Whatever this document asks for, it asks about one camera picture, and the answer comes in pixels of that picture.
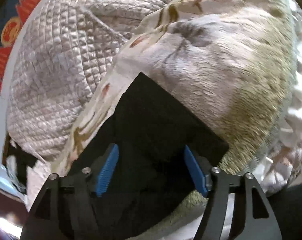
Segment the metal screw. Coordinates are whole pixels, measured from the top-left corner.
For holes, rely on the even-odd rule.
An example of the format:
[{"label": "metal screw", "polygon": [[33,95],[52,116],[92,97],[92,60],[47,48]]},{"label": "metal screw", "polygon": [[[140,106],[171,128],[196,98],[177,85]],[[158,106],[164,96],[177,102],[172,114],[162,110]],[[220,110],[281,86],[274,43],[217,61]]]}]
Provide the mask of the metal screw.
[{"label": "metal screw", "polygon": [[57,174],[56,173],[52,173],[52,174],[50,174],[50,176],[49,176],[49,179],[50,180],[55,180],[57,178]]},{"label": "metal screw", "polygon": [[89,174],[91,172],[91,169],[89,167],[83,168],[82,173]]},{"label": "metal screw", "polygon": [[220,173],[220,168],[219,167],[212,167],[211,169],[214,173]]},{"label": "metal screw", "polygon": [[248,179],[253,179],[253,178],[254,178],[253,174],[250,173],[250,172],[246,173],[246,177],[247,177]]}]

